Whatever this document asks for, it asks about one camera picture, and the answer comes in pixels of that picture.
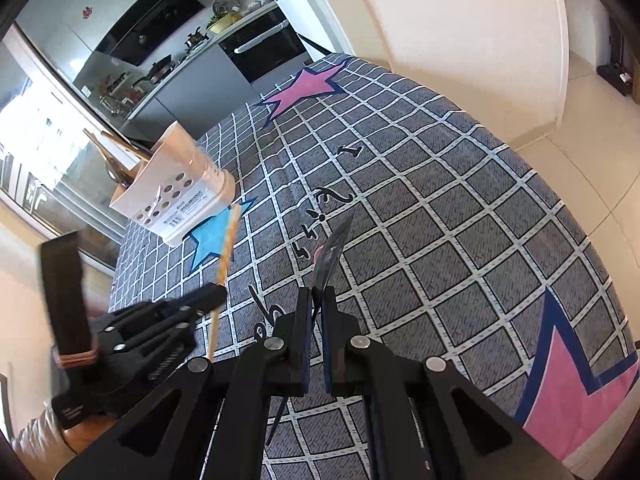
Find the person left hand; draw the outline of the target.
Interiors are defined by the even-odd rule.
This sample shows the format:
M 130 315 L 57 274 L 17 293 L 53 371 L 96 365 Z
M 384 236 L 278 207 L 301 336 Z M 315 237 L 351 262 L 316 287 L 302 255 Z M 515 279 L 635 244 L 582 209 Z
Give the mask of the person left hand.
M 13 452 L 35 479 L 54 479 L 58 472 L 114 425 L 116 419 L 90 416 L 70 429 L 58 423 L 51 405 L 30 420 L 11 440 Z

